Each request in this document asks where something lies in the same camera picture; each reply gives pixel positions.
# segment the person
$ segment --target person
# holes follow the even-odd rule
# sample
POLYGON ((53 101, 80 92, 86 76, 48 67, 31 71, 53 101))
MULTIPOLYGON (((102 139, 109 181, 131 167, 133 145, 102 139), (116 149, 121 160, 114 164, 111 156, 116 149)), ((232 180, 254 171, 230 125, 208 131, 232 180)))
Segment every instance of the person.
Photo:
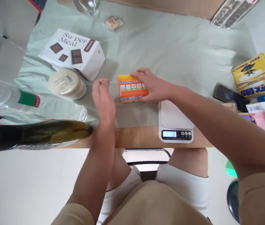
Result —
MULTIPOLYGON (((131 75, 148 87, 142 102, 173 102, 231 161, 240 182, 241 224, 265 224, 265 131, 148 68, 131 75)), ((207 150, 175 149, 155 181, 142 182, 115 149, 116 107, 108 88, 107 79, 93 84, 99 125, 73 193, 52 224, 210 224, 207 150)))

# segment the wooden table edge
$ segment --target wooden table edge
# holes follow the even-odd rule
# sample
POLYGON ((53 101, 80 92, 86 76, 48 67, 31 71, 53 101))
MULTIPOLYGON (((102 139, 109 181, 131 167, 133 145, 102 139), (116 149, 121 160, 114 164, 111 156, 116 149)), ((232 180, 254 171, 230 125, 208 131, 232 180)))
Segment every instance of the wooden table edge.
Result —
MULTIPOLYGON (((93 135, 61 148, 90 148, 93 135)), ((212 148, 214 147, 194 128, 194 141, 190 144, 164 143, 158 137, 158 126, 126 127, 115 129, 115 148, 212 148)))

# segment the digital kitchen scale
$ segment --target digital kitchen scale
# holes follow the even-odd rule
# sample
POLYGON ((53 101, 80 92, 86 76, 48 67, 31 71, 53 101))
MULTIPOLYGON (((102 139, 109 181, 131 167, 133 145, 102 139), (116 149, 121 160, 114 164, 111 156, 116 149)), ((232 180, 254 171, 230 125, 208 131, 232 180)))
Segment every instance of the digital kitchen scale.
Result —
POLYGON ((191 143, 195 125, 170 101, 158 103, 159 138, 165 143, 191 143))

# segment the yellow cardboard box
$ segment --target yellow cardboard box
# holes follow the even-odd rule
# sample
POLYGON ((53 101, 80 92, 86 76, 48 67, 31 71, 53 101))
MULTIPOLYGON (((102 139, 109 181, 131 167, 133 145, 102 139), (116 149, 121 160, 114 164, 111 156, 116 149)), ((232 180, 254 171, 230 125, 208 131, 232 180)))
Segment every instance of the yellow cardboard box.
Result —
POLYGON ((232 69, 238 91, 242 96, 265 94, 265 53, 232 69))

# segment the forearm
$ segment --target forearm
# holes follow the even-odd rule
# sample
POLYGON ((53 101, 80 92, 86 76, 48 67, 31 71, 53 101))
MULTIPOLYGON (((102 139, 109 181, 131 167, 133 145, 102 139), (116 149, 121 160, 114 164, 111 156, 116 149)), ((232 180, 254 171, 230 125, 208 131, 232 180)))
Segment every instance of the forearm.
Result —
POLYGON ((96 223, 110 179, 115 150, 114 123, 100 123, 68 203, 85 206, 96 223))
POLYGON ((188 88, 175 86, 172 101, 234 165, 239 179, 265 172, 265 131, 188 88))

